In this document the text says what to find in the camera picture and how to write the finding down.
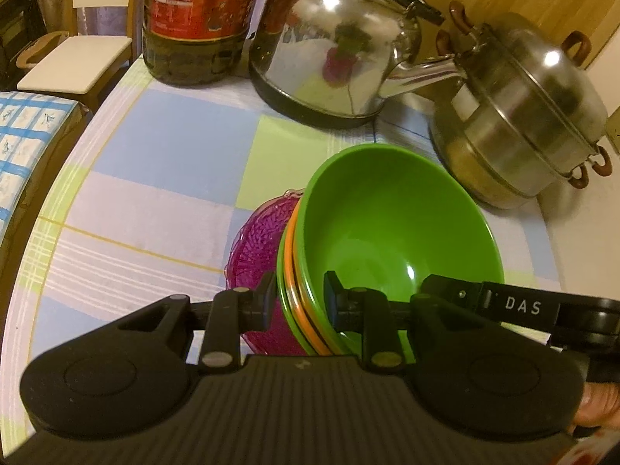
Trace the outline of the person's right hand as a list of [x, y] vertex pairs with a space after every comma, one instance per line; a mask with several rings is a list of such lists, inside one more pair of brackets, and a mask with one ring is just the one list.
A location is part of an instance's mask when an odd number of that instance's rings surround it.
[[568, 432], [577, 426], [620, 428], [620, 388], [618, 383], [586, 382], [583, 395]]

